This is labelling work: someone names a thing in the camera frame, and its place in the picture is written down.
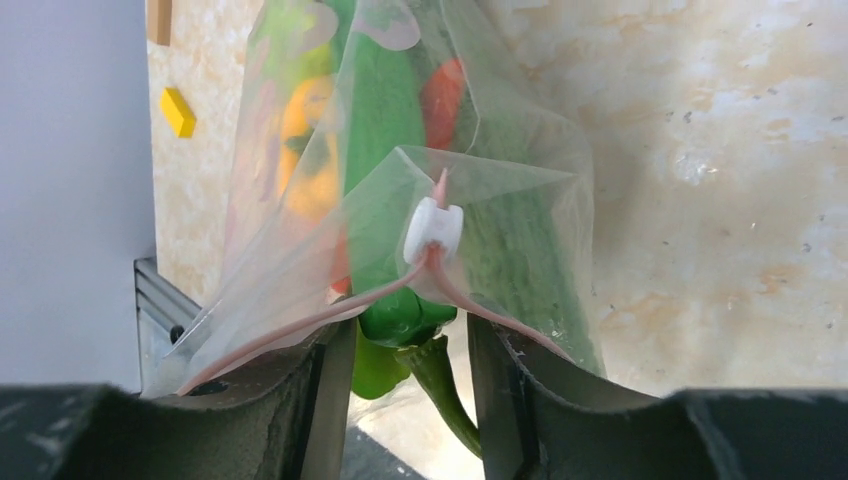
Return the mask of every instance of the red pepper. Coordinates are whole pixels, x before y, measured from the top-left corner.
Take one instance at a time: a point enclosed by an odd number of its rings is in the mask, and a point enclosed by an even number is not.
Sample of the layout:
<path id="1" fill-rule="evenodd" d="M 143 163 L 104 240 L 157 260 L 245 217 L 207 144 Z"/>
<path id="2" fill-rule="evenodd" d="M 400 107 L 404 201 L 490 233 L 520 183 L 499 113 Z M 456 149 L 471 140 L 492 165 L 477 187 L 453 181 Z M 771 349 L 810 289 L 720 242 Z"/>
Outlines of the red pepper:
<path id="1" fill-rule="evenodd" d="M 442 64 L 421 89 L 419 100 L 427 130 L 427 147 L 450 149 L 465 86 L 462 63 L 454 58 Z"/>

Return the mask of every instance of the white wall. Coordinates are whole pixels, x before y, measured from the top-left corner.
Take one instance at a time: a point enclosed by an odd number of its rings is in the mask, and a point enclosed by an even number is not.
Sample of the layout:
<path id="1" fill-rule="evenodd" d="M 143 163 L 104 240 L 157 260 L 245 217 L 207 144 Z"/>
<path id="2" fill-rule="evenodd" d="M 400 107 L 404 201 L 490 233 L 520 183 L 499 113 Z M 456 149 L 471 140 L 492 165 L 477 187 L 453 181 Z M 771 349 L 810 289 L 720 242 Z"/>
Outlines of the white wall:
<path id="1" fill-rule="evenodd" d="M 0 0 L 0 383 L 139 386 L 144 21 L 144 2 Z"/>

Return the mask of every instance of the green object in bag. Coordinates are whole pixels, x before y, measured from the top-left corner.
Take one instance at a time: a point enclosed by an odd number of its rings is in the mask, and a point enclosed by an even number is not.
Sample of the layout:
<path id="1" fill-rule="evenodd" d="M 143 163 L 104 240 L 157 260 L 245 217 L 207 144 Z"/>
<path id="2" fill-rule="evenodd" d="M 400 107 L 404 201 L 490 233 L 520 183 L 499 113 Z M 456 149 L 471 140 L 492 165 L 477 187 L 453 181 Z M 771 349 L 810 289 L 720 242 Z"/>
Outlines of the green object in bag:
<path id="1" fill-rule="evenodd" d="M 406 52 L 378 45 L 362 33 L 350 35 L 355 0 L 329 0 L 339 16 L 332 46 L 336 71 L 352 79 L 350 129 L 344 158 L 344 192 L 353 190 L 399 145 L 423 146 L 424 121 L 419 105 L 420 82 Z M 410 203 L 412 198 L 397 199 Z M 403 224 L 405 218 L 382 219 L 386 228 Z M 356 259 L 356 243 L 348 255 Z M 352 293 L 361 294 L 397 279 L 394 265 L 357 268 L 351 274 Z M 363 398 L 378 398 L 409 376 L 391 352 L 396 347 L 419 345 L 433 338 L 439 328 L 456 318 L 456 308 L 437 305 L 403 288 L 377 300 L 359 317 L 353 391 Z"/>

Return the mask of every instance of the wooden block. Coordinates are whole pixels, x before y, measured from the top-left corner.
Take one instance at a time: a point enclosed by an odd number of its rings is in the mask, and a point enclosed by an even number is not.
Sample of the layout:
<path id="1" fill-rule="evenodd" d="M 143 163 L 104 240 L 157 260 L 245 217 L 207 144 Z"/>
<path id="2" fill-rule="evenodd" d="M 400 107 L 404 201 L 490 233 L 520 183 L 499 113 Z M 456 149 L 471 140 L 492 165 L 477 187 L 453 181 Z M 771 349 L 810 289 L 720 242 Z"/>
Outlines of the wooden block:
<path id="1" fill-rule="evenodd" d="M 172 0 L 147 0 L 147 38 L 157 45 L 171 44 Z"/>
<path id="2" fill-rule="evenodd" d="M 168 124 L 174 130 L 174 134 L 180 138 L 191 138 L 194 134 L 194 126 L 197 119 L 189 108 L 183 95 L 176 88 L 166 88 L 162 92 L 162 100 L 159 102 L 162 113 L 168 120 Z"/>

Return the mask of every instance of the pepper stem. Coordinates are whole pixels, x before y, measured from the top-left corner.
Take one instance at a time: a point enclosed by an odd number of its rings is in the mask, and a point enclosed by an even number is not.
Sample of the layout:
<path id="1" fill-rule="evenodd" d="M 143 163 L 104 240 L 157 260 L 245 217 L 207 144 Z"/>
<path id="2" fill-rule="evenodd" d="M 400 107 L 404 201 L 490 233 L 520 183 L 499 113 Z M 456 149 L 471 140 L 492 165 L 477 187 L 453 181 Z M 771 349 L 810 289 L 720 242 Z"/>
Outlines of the pepper stem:
<path id="1" fill-rule="evenodd" d="M 482 458 L 480 431 L 468 417 L 456 392 L 456 382 L 448 356 L 448 337 L 442 335 L 439 338 L 431 338 L 420 346 L 397 350 L 395 358 L 398 363 L 412 371 L 456 438 L 471 450 L 471 453 Z"/>

